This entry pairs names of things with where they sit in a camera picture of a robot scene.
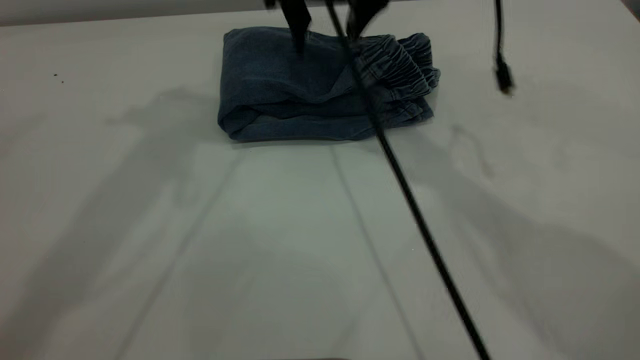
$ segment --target black wire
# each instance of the black wire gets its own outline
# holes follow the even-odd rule
[[[394,175],[396,176],[396,179],[400,184],[400,188],[402,189],[402,193],[404,195],[404,198],[406,199],[407,205],[409,205],[409,209],[411,210],[415,223],[418,226],[418,230],[422,235],[424,244],[429,250],[431,257],[433,258],[433,262],[436,268],[438,269],[438,272],[440,273],[442,282],[444,282],[445,287],[449,292],[449,296],[453,301],[453,304],[455,305],[455,308],[458,312],[458,315],[460,316],[460,319],[462,320],[462,323],[465,326],[465,329],[467,330],[467,334],[469,335],[469,338],[473,343],[473,346],[476,350],[476,353],[478,354],[478,357],[481,360],[490,360],[491,357],[489,356],[489,353],[487,352],[487,349],[482,341],[482,337],[480,337],[480,334],[478,333],[478,330],[474,325],[474,321],[473,319],[471,319],[471,316],[469,315],[467,306],[465,305],[465,302],[463,301],[462,296],[460,295],[456,287],[456,284],[453,281],[453,278],[449,274],[449,270],[447,269],[447,265],[445,264],[444,259],[442,258],[442,255],[440,254],[440,250],[438,249],[436,243],[433,241],[433,238],[431,237],[431,232],[429,231],[429,228],[427,227],[427,223],[424,221],[424,218],[422,217],[420,208],[418,207],[418,204],[415,201],[415,198],[413,197],[411,188],[409,187],[409,184],[407,183],[407,180],[404,177],[400,164],[396,159],[396,155],[394,155],[394,152],[391,149],[391,145],[389,145],[385,132],[381,126],[380,119],[378,118],[378,114],[375,111],[375,108],[373,106],[373,101],[371,99],[371,96],[364,86],[364,82],[362,81],[362,75],[360,74],[360,71],[357,69],[355,60],[353,58],[353,55],[351,54],[351,49],[349,48],[349,42],[345,37],[344,32],[342,31],[342,26],[340,25],[338,16],[336,15],[335,9],[333,8],[333,0],[326,0],[326,5],[327,5],[327,8],[329,9],[329,15],[331,16],[333,27],[335,28],[335,31],[338,34],[338,38],[340,40],[340,44],[342,45],[344,57],[345,59],[347,59],[347,61],[349,62],[349,66],[351,67],[351,72],[353,73],[353,79],[356,83],[356,87],[358,88],[358,91],[360,92],[360,95],[364,102],[365,109],[369,115],[369,120],[371,121],[371,125],[373,125],[373,128],[376,132],[376,136],[378,137],[378,141],[380,142],[380,145],[382,146],[382,149],[385,152],[385,156],[387,157],[389,165],[391,165],[391,169],[393,170]]]
[[[495,0],[495,54],[502,57],[502,0]]]

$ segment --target folded jeans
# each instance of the folded jeans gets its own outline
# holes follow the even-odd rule
[[[384,127],[433,116],[424,96],[438,85],[440,71],[426,35],[365,37],[353,50]],[[338,39],[308,32],[300,56],[289,30],[281,28],[225,35],[218,124],[236,140],[361,140],[374,134]]]

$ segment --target cable connector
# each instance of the cable connector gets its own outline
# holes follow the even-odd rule
[[[504,62],[502,54],[498,53],[495,57],[495,77],[498,80],[498,87],[500,91],[505,95],[511,95],[513,89],[513,79],[511,78],[511,71],[509,65]]]

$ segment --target white table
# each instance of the white table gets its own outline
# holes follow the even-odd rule
[[[428,34],[442,70],[433,123],[390,139],[495,359],[635,358],[640,24],[616,0],[504,5],[511,99],[492,1],[373,22]],[[0,29],[0,359],[475,359],[374,139],[217,127],[222,36],[260,25],[286,26]]]

